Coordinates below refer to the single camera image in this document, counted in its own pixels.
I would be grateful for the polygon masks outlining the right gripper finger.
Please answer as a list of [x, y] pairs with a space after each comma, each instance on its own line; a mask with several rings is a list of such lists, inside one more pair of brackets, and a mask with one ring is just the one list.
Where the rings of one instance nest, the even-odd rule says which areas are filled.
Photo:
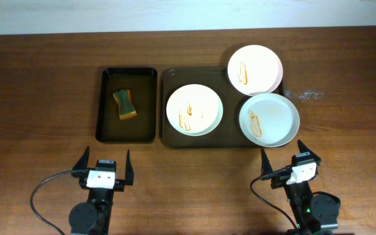
[[300, 153], [308, 153], [311, 155], [311, 150], [301, 140], [298, 140], [297, 144]]
[[260, 150], [260, 153], [262, 161], [260, 179], [267, 180], [272, 175], [273, 169], [264, 148]]

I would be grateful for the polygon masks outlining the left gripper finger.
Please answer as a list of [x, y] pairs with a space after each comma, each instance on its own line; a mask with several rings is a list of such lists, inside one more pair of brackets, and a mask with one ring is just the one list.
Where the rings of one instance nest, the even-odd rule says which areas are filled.
[[126, 163], [125, 163], [125, 184], [133, 185], [134, 183], [134, 170], [131, 163], [130, 150], [127, 150]]
[[83, 155], [80, 157], [80, 159], [76, 162], [76, 164], [73, 166], [73, 170], [86, 170], [87, 164], [89, 160], [89, 146], [86, 147]]

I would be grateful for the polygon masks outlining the white plate tray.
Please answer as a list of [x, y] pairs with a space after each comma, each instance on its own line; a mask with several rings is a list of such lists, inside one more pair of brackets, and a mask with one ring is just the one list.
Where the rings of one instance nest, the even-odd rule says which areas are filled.
[[179, 133], [202, 136], [212, 132], [223, 118], [223, 102], [211, 88], [188, 84], [177, 88], [165, 106], [166, 118]]

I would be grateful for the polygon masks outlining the green and orange sponge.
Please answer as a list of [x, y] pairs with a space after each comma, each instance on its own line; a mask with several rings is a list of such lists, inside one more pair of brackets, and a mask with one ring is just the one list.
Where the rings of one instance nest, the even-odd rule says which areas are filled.
[[117, 103], [120, 120], [131, 119], [137, 116], [129, 90], [122, 89], [115, 91], [113, 92], [113, 98]]

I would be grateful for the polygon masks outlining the black small rectangular tray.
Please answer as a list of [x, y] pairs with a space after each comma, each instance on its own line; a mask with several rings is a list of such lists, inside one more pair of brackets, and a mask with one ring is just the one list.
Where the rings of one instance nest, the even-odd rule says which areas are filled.
[[[137, 116], [122, 120], [113, 93], [130, 91]], [[157, 71], [110, 67], [102, 72], [95, 138], [105, 144], [150, 143], [156, 130]]]

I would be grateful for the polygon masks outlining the white plate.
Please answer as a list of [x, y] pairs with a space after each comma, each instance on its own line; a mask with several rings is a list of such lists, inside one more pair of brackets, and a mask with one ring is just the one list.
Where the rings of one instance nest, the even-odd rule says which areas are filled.
[[263, 93], [251, 97], [242, 105], [238, 122], [241, 132], [252, 143], [277, 148], [296, 136], [300, 115], [295, 105], [284, 96]]
[[261, 45], [236, 50], [227, 65], [227, 76], [240, 93], [255, 96], [271, 93], [281, 84], [283, 66], [278, 55]]

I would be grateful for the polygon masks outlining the large brown serving tray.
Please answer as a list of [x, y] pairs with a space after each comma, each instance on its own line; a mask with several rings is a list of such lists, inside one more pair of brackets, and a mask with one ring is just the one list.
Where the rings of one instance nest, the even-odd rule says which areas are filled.
[[[249, 96], [237, 91], [230, 83], [223, 67], [180, 67], [166, 69], [162, 78], [163, 143], [170, 148], [256, 148], [240, 129], [239, 113]], [[188, 136], [178, 132], [166, 117], [166, 104], [171, 94], [181, 86], [200, 84], [214, 90], [223, 103], [223, 117], [208, 134]]]

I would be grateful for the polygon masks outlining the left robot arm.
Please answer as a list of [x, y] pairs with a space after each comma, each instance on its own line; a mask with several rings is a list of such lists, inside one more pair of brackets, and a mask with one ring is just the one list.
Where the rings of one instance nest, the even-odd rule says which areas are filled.
[[89, 194], [85, 202], [73, 207], [69, 213], [70, 233], [73, 235], [108, 234], [114, 193], [123, 192], [134, 181], [134, 171], [130, 153], [127, 152], [125, 178], [116, 178], [117, 163], [111, 160], [98, 160], [94, 168], [87, 166], [89, 148], [72, 168], [71, 175], [79, 179], [82, 189]]

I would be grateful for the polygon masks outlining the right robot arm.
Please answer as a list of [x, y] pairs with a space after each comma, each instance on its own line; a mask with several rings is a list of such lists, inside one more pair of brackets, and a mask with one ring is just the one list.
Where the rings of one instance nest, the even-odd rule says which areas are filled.
[[309, 181], [316, 178], [321, 158], [301, 140], [299, 153], [292, 156], [291, 164], [273, 170], [266, 152], [261, 150], [260, 180], [270, 180], [271, 188], [283, 188], [294, 219], [287, 217], [293, 228], [287, 234], [332, 234], [338, 228], [337, 218], [341, 201], [330, 193], [313, 192]]

